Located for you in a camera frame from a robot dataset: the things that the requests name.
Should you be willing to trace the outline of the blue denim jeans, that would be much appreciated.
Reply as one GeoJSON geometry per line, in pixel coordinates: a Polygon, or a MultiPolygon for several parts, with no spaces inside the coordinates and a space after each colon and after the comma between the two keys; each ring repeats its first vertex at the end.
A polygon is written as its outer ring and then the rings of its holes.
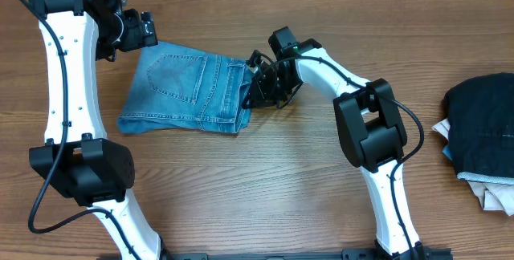
{"type": "Polygon", "coordinates": [[[184,128],[237,134],[253,77],[243,59],[159,42],[141,51],[128,98],[117,118],[124,134],[184,128]]]}

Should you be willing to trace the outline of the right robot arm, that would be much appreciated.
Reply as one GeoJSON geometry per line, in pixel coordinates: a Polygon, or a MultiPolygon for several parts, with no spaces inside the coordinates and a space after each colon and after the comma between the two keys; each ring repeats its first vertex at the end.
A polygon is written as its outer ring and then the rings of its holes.
{"type": "Polygon", "coordinates": [[[315,39],[296,40],[288,27],[273,32],[274,57],[253,51],[250,90],[242,106],[287,106],[303,84],[332,101],[341,149],[365,179],[376,221],[376,259],[423,259],[425,252],[410,217],[402,170],[406,129],[399,103],[384,79],[370,81],[333,60],[315,39]]]}

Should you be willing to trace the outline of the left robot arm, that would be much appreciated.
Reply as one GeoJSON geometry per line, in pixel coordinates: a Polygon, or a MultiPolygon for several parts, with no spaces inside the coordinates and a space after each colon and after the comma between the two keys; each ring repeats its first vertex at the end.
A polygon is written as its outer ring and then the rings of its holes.
{"type": "Polygon", "coordinates": [[[133,157],[108,139],[96,63],[157,44],[153,17],[125,0],[29,0],[47,54],[49,113],[42,146],[29,151],[45,188],[75,200],[104,225],[123,259],[163,259],[165,245],[133,192],[133,157]]]}

